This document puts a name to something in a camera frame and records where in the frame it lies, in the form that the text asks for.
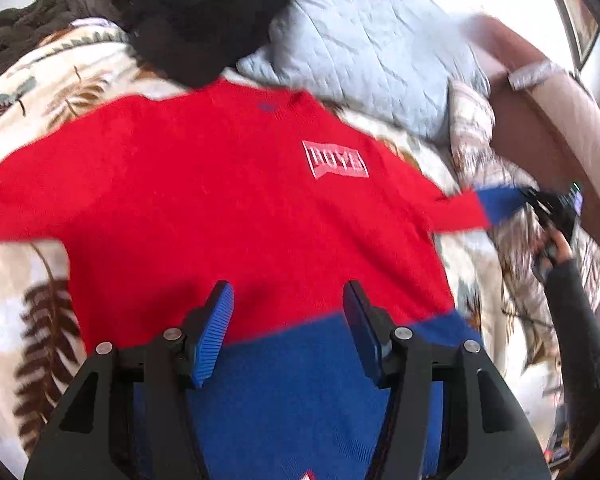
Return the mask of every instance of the black cloth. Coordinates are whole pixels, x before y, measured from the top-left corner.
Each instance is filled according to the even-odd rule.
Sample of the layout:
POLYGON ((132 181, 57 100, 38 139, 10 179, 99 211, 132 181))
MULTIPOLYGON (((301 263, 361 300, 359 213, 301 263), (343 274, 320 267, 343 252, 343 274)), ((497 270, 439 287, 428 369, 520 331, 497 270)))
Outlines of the black cloth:
POLYGON ((130 0, 123 15, 136 52, 173 80, 200 88, 267 41, 288 0, 130 0))
POLYGON ((549 273, 545 295, 560 343, 572 466, 568 478, 600 478, 600 329, 574 260, 549 273), (596 454, 595 460, 585 460, 596 454))

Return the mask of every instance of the quilted pillow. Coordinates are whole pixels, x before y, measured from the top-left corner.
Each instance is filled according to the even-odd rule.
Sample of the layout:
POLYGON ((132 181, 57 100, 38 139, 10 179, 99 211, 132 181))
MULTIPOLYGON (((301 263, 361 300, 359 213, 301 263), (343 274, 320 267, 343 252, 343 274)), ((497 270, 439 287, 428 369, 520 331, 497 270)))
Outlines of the quilted pillow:
POLYGON ((449 77, 490 91, 469 44, 431 0, 291 0, 269 37, 238 62, 241 74, 305 88, 445 147, 449 77))
MULTIPOLYGON (((536 186, 533 178, 490 147, 495 117, 487 99, 462 82, 449 83, 451 150, 462 186, 536 186)), ((526 327, 527 361, 559 357, 558 340, 541 283, 532 272, 531 241, 541 232, 530 206, 490 230, 503 277, 526 327)), ((600 247, 578 228, 574 238, 582 285, 593 309, 600 305, 600 247)))

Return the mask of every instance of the fabric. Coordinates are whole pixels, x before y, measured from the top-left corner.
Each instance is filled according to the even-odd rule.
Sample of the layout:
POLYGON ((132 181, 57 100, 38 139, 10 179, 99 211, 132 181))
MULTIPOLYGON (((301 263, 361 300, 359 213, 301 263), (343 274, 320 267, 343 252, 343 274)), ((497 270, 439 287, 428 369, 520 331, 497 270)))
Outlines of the fabric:
POLYGON ((267 27, 288 0, 131 0, 123 17, 135 50, 191 88, 266 41, 267 27))
MULTIPOLYGON (((451 196, 460 187, 438 150, 425 141, 350 108, 338 107, 336 115, 344 123, 371 135, 385 144, 400 160, 415 165, 424 176, 451 196)), ((502 348, 506 330, 502 330, 502 311, 512 312, 509 292, 502 281, 498 253, 483 230, 435 234, 434 243, 458 314, 482 334, 484 349, 503 376, 506 361, 502 348)))
MULTIPOLYGON (((450 116, 452 153, 461 185, 476 189, 498 185, 536 187, 528 174, 490 148, 493 111, 483 97, 461 82, 450 83, 450 116)), ((530 207, 490 231, 517 311, 528 321, 529 362, 559 355, 544 291, 532 272, 530 243, 540 231, 530 207)), ((579 228, 573 249, 589 303, 597 307, 600 304, 600 248, 579 228)))
POLYGON ((519 92, 520 90, 543 83, 558 73, 565 73, 564 68, 547 59, 523 66, 515 72, 510 73, 507 78, 509 79, 511 88, 519 92))
POLYGON ((292 0, 270 44, 241 60, 256 80, 305 88, 448 145, 450 76, 489 83, 453 21, 431 0, 292 0))
POLYGON ((97 16, 113 22, 120 14, 111 0, 36 0, 24 9, 0 12, 0 75, 38 43, 77 18, 97 16))
MULTIPOLYGON (((453 346, 478 336, 453 311, 413 329, 453 346)), ((316 480, 365 477, 388 391, 375 389, 364 375, 343 317, 230 346, 208 386, 190 393, 189 407, 212 478, 300 480, 308 472, 316 480), (281 383, 291 387, 281 391, 281 383), (263 459, 245 467, 244 456, 253 449, 262 450, 263 459)), ((432 386, 429 413, 424 474, 437 471, 439 383, 432 386)))
POLYGON ((600 329, 575 260, 549 273, 545 293, 560 342, 569 444, 575 458, 600 423, 600 329))
POLYGON ((323 111, 308 94, 263 92, 227 82, 159 104, 144 98, 124 98, 13 153, 0 165, 0 240, 53 237, 63 241, 72 265, 70 290, 89 351, 104 336, 117 346, 126 347, 148 340, 158 327, 179 322, 191 308, 189 293, 210 290, 219 274, 242 275, 241 269, 249 265, 248 247, 271 247, 267 264, 259 268, 257 275, 270 275, 267 281, 272 285, 261 298, 261 293, 256 292, 263 285, 256 286, 258 280, 252 283, 254 277, 247 275, 243 283, 234 283, 236 294, 242 286, 247 290, 255 286, 251 302, 258 299, 258 309, 265 319, 270 319, 268 327, 263 327, 256 317, 234 319, 229 341, 306 319, 307 313, 302 310, 286 320, 276 314, 280 301, 295 297, 301 283, 302 297, 311 298, 312 315, 319 316, 332 308, 330 305, 340 303, 340 289, 353 274, 368 276, 367 286, 382 290, 382 304, 400 304, 417 319, 432 316, 440 309, 446 312, 452 298, 429 233, 486 225, 488 219, 474 193, 446 198, 388 150, 378 150, 375 141, 360 136, 323 111), (229 110, 234 121, 241 121, 239 129, 227 121, 229 110), (200 125, 200 134, 190 133, 183 138, 182 125, 193 118, 200 125), (268 146, 267 132, 286 131, 286 135, 265 149, 248 134, 254 127, 260 132, 257 139, 266 139, 260 142, 268 146), (90 134, 74 135, 73 130, 90 134), (160 142, 151 135, 152 130, 162 132, 160 142), (223 134, 216 136, 213 131, 223 134), (173 142, 165 142, 169 136, 173 142), (126 148, 129 143, 136 146, 132 152, 126 148), (178 151, 184 160, 189 160, 191 153, 218 155, 192 167, 169 154, 174 144, 182 147, 178 151), (220 157, 224 152, 227 160, 220 157), (80 164, 75 164, 72 156, 78 157, 80 164), (39 160, 49 161, 43 171, 37 164, 39 160), (229 171, 240 174, 232 186, 225 178, 213 177, 229 171), (35 187, 29 185, 31 177, 24 178, 27 174, 36 176, 35 187), (404 180, 410 182, 408 190, 404 184, 398 186, 404 180), (380 193, 383 187, 387 191, 380 193), (250 190, 248 199, 245 189, 250 190), (181 192, 186 194, 187 203, 195 207, 181 202, 181 192), (270 196, 286 199, 278 204, 270 196), (329 205, 333 201, 340 207, 362 201, 365 207, 356 209, 358 220, 352 222, 329 205), (241 215, 258 215, 257 225, 277 227, 265 232, 257 226, 238 228, 235 222, 242 225, 237 220, 241 215, 225 212, 224 204, 230 204, 231 210, 237 205, 241 215), (18 215, 11 217, 10 210, 17 210, 18 215), (177 216, 172 218, 168 212, 176 210, 177 216), (201 216, 202 210, 216 210, 217 217, 208 222, 210 217, 201 216), (375 224, 373 219, 380 214, 382 218, 386 216, 385 229, 372 237, 372 242, 366 241, 368 236, 360 238, 362 233, 356 234, 355 225, 375 224), (137 220, 125 217, 129 215, 137 220), (197 226, 196 232, 189 233, 186 226, 192 224, 197 226), (155 242, 146 243, 148 232, 153 232, 155 242), (226 242, 216 239, 214 234, 219 232, 224 233, 220 240, 226 242), (187 243, 182 238, 185 233, 190 238, 187 243), (173 237, 180 241, 170 246, 173 237), (140 257, 132 249, 134 240, 139 239, 143 245, 140 257), (340 269, 334 272, 339 261, 337 254, 349 253, 363 239, 363 246, 371 243, 364 253, 371 253, 363 258, 354 252, 357 256, 350 262, 341 262, 340 269), (279 262, 286 261, 290 252, 295 254, 290 246, 294 240, 304 250, 286 269, 281 268, 279 262), (218 251, 218 243, 222 247, 240 244, 244 249, 236 247, 235 253, 218 251), (330 245, 329 251, 323 250, 324 243, 330 245), (105 251, 98 259, 112 251, 104 257, 108 261, 107 272, 103 269, 94 273, 91 257, 84 253, 86 246, 91 248, 89 253, 105 251), (190 261, 189 247, 199 247, 200 254, 208 259, 204 266, 208 270, 195 278, 184 264, 190 261), (388 248, 390 260, 384 252, 388 248), (410 254, 421 260, 418 270, 408 263, 410 254), (130 261, 135 261, 138 268, 132 271, 130 261), (156 261, 169 262, 168 268, 158 270, 156 261), (394 270, 383 270, 387 265, 389 269, 407 266, 404 273, 408 268, 415 288, 402 279, 396 282, 391 277, 394 270), (288 273, 295 276, 291 282, 283 278, 288 273), (110 282, 112 275, 118 277, 115 284, 110 282), (189 280, 194 280, 192 285, 185 286, 189 280), (169 298, 173 306, 164 317, 159 304, 166 298, 161 296, 173 286, 183 289, 169 298), (119 294, 125 297, 126 306, 119 306, 119 294), (96 305, 107 312, 106 317, 94 311, 96 305), (137 320, 135 327, 128 325, 131 316, 137 320), (125 324, 124 330, 117 330, 125 324))
POLYGON ((100 27, 120 28, 115 23, 105 20, 104 18, 79 18, 78 20, 73 20, 69 25, 71 27, 88 27, 89 25, 99 25, 100 27))
MULTIPOLYGON (((117 27, 74 26, 53 36, 55 39, 21 58, 0 76, 0 162, 65 122, 122 95, 164 99, 184 92, 147 65, 138 65, 128 54, 126 34, 117 27)), ((23 444, 33 436, 30 429, 20 428, 30 428, 31 417, 39 412, 34 408, 14 415, 26 400, 17 392, 40 377, 53 377, 58 395, 65 386, 56 374, 60 370, 54 371, 50 361, 30 374, 15 376, 26 364, 24 353, 37 342, 35 337, 24 336, 28 326, 22 316, 40 307, 51 280, 62 282, 67 276, 66 251, 57 240, 0 243, 0 460, 18 479, 27 463, 23 444)), ((66 298, 56 297, 56 304, 64 306, 66 298)), ((40 325, 47 319, 36 316, 40 325)), ((65 343, 69 342, 77 357, 75 364, 63 361, 68 368, 62 372, 68 375, 62 378, 68 382, 84 359, 84 348, 79 336, 67 333, 57 322, 55 327, 62 340, 47 343, 48 355, 56 355, 59 346, 66 350, 65 343)))

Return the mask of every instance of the black device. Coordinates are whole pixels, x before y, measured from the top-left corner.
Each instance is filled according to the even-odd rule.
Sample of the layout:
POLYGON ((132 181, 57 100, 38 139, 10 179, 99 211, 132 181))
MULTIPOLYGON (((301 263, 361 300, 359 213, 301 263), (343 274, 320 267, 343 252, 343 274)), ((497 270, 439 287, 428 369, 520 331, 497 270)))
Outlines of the black device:
MULTIPOLYGON (((395 326, 355 281, 344 286, 342 301, 364 372, 378 388, 391 388, 365 480, 422 477, 432 381, 445 384, 440 472, 434 478, 549 479, 525 414, 478 342, 460 348, 429 344, 395 326)), ((209 479, 184 391, 202 387, 211 375, 232 311, 231 287, 218 282, 204 307, 146 345, 124 350, 98 345, 58 403, 24 480, 137 479, 132 416, 137 382, 146 389, 153 480, 209 479)))
MULTIPOLYGON (((547 229, 550 225, 554 225, 571 245, 576 227, 580 225, 582 213, 580 186, 572 184, 569 192, 565 194, 541 191, 532 187, 523 189, 522 193, 536 212, 542 228, 547 229)), ((546 281, 552 266, 556 264, 556 254, 556 245, 551 241, 538 254, 534 255, 533 272, 541 283, 546 281)))

